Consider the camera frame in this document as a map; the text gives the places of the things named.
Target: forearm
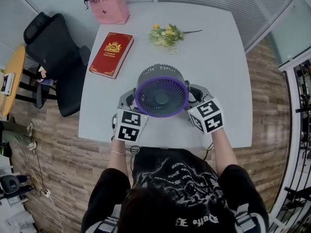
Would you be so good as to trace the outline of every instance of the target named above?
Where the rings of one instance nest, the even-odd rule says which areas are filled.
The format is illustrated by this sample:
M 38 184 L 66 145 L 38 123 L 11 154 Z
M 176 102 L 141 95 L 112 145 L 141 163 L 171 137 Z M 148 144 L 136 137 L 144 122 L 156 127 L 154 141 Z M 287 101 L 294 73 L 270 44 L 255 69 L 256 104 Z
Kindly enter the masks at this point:
M 223 128 L 213 132 L 212 139 L 215 149 L 216 171 L 220 176 L 227 166 L 238 165 L 238 160 Z
M 113 139 L 111 143 L 111 150 L 108 168 L 115 168 L 128 176 L 125 157 L 125 142 Z

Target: chair headrest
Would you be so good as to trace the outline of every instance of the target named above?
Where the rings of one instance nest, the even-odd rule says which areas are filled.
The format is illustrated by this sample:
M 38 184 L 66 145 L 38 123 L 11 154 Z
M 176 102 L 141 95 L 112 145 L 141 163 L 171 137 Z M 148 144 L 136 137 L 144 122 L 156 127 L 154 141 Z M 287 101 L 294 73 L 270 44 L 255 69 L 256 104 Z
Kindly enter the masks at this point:
M 24 31 L 24 41 L 31 44 L 37 36 L 49 25 L 51 17 L 43 12 L 39 13 Z

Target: fan grille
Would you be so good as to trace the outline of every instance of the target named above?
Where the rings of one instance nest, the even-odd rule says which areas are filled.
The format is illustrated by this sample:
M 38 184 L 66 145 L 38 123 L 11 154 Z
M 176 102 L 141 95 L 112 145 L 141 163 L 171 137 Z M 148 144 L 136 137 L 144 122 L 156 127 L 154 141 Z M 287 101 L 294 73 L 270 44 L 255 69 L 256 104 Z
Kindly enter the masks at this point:
M 136 103 L 152 117 L 170 117 L 185 108 L 188 96 L 186 86 L 178 79 L 155 77 L 140 85 Z

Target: book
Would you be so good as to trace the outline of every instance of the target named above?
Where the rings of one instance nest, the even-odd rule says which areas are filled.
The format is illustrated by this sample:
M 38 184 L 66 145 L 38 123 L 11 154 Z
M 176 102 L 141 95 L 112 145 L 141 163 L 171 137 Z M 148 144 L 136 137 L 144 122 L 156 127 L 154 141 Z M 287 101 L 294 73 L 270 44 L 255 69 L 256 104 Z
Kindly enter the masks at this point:
M 95 56 L 89 70 L 115 79 L 134 42 L 133 36 L 109 33 Z

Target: table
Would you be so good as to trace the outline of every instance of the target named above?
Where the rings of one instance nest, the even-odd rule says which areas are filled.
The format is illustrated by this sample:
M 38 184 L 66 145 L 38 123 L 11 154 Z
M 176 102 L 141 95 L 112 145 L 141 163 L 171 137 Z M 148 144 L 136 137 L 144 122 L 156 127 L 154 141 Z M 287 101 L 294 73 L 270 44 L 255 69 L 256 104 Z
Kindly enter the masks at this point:
M 101 25 L 91 52 L 88 69 L 109 32 L 131 34 L 134 43 L 118 77 L 113 80 L 86 72 L 79 137 L 110 142 L 111 118 L 119 98 L 136 87 L 147 67 L 164 63 L 177 68 L 185 80 L 206 87 L 224 110 L 225 131 L 234 148 L 252 142 L 252 95 L 242 41 L 230 12 L 184 3 L 132 3 L 124 25 Z M 153 24 L 175 24 L 182 31 L 203 29 L 185 35 L 176 44 L 179 53 L 169 54 L 148 40 Z M 203 136 L 188 122 L 187 112 L 173 117 L 149 118 L 138 144 L 147 147 L 206 148 L 211 136 Z
M 36 99 L 29 98 L 26 96 L 22 96 L 20 94 L 17 94 L 18 88 L 23 88 L 29 91 L 32 91 L 36 93 L 37 88 L 34 86 L 31 86 L 29 84 L 23 83 L 20 81 L 22 74 L 25 74 L 31 78 L 35 79 L 35 75 L 31 73 L 28 70 L 23 69 L 24 68 L 24 62 L 26 57 L 26 51 L 24 46 L 19 46 L 18 49 L 14 52 L 12 58 L 8 62 L 8 64 L 5 67 L 4 73 L 14 73 L 14 81 L 12 85 L 11 95 L 6 96 L 2 93 L 0 93 L 0 114 L 5 117 L 9 114 L 14 99 L 23 100 L 26 102 L 36 103 Z M 56 99 L 56 96 L 54 95 L 44 95 L 44 97 L 48 97 L 49 99 Z

